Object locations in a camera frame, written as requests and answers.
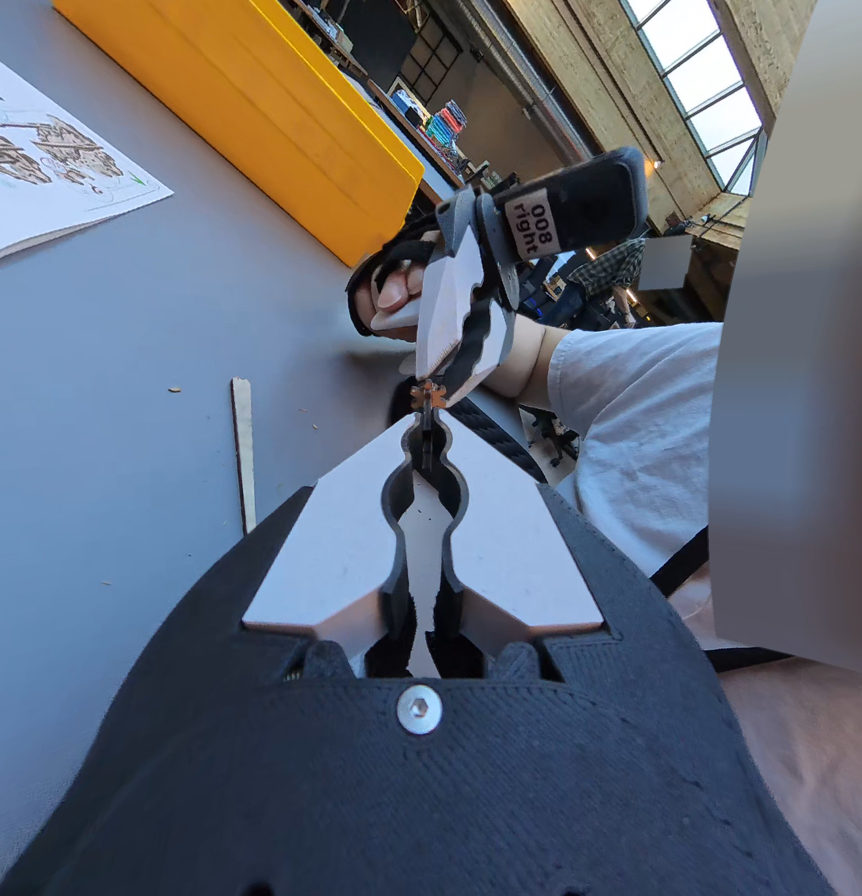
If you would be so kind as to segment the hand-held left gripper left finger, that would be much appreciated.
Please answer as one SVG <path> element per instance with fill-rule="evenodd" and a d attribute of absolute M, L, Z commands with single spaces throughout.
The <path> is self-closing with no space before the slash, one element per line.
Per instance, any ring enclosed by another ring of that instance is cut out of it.
<path fill-rule="evenodd" d="M 243 625 L 339 644 L 358 678 L 397 638 L 412 604 L 400 519 L 414 501 L 406 417 L 322 476 L 306 499 Z"/>

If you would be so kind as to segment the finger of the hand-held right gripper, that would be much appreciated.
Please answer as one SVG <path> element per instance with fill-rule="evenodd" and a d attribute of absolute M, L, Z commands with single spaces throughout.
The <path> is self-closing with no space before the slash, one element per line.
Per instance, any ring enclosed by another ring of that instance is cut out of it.
<path fill-rule="evenodd" d="M 437 375 L 445 390 L 441 408 L 452 408 L 504 363 L 514 343 L 514 322 L 514 312 L 492 297 L 472 304 L 459 346 Z"/>
<path fill-rule="evenodd" d="M 459 347 L 472 293 L 483 279 L 480 248 L 473 233 L 464 235 L 455 255 L 444 255 L 425 268 L 416 341 L 415 376 L 420 382 L 438 375 Z"/>

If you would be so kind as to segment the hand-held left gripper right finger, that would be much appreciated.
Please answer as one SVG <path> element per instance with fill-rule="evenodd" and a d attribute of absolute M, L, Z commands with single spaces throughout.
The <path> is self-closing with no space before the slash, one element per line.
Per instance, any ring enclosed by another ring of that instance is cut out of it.
<path fill-rule="evenodd" d="M 450 413 L 433 470 L 452 516 L 442 543 L 431 656 L 441 678 L 482 678 L 509 644 L 605 634 L 560 497 Z"/>

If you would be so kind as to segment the small wooden model part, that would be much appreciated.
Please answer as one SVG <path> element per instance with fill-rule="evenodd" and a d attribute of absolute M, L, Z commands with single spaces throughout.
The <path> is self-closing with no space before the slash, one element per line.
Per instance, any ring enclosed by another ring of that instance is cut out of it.
<path fill-rule="evenodd" d="M 446 389 L 431 379 L 414 386 L 410 391 L 415 425 L 409 433 L 410 455 L 414 471 L 431 481 L 435 467 L 445 447 L 446 435 L 439 419 L 445 409 Z"/>

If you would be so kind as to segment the person's right hand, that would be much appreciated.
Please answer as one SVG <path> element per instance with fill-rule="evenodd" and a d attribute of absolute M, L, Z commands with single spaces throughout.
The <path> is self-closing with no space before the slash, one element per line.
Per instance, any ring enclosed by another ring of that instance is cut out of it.
<path fill-rule="evenodd" d="M 371 329 L 372 320 L 378 312 L 394 314 L 421 297 L 425 265 L 418 262 L 402 263 L 378 287 L 375 272 L 363 272 L 348 300 L 351 318 L 362 335 L 375 335 L 394 341 L 414 343 L 417 327 L 401 327 L 391 330 Z"/>

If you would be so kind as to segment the black quilted wrist rest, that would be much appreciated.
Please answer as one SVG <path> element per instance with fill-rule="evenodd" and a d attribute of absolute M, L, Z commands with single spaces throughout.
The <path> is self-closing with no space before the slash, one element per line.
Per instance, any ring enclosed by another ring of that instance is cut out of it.
<path fill-rule="evenodd" d="M 450 415 L 460 421 L 484 442 L 503 454 L 508 460 L 532 476 L 538 483 L 549 484 L 542 468 L 533 459 L 528 449 L 513 438 L 488 414 L 468 398 L 448 408 Z"/>

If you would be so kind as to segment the thin wooden stick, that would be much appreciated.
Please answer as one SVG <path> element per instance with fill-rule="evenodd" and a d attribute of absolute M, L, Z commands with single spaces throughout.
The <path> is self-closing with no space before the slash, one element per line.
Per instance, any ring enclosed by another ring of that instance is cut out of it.
<path fill-rule="evenodd" d="M 230 397 L 242 529 L 246 536 L 257 526 L 253 406 L 250 382 L 241 377 L 232 377 Z"/>

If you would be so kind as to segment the stack of colourful items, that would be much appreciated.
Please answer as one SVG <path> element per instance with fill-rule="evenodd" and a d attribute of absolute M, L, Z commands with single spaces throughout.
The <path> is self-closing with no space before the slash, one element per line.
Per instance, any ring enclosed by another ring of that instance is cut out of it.
<path fill-rule="evenodd" d="M 465 130 L 467 119 L 453 100 L 449 100 L 437 113 L 425 122 L 425 136 L 437 145 L 451 148 Z"/>

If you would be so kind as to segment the person's white shirt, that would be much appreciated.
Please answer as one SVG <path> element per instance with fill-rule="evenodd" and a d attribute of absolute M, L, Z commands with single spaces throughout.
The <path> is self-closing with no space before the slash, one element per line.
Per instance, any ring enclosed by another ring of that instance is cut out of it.
<path fill-rule="evenodd" d="M 647 575 L 708 522 L 720 323 L 569 333 L 552 408 L 581 438 L 569 501 Z M 721 674 L 754 761 L 838 894 L 862 894 L 862 675 L 803 658 Z"/>

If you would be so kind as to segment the skylight window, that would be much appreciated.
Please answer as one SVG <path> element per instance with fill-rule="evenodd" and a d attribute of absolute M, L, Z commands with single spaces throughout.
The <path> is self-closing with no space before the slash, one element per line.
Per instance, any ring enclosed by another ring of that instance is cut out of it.
<path fill-rule="evenodd" d="M 768 135 L 711 4 L 620 5 L 717 184 L 752 195 Z"/>

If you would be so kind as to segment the yellow plastic bin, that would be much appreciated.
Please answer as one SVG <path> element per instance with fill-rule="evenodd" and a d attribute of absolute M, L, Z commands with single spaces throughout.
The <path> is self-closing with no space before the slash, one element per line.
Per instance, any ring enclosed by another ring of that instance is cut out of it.
<path fill-rule="evenodd" d="M 278 2 L 53 5 L 347 266 L 400 230 L 422 162 Z"/>

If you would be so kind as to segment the model instruction booklet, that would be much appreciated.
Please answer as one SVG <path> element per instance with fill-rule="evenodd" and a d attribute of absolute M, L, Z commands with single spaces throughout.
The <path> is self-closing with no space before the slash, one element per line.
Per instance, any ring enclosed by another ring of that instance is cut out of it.
<path fill-rule="evenodd" d="M 0 62 L 0 259 L 172 195 Z"/>

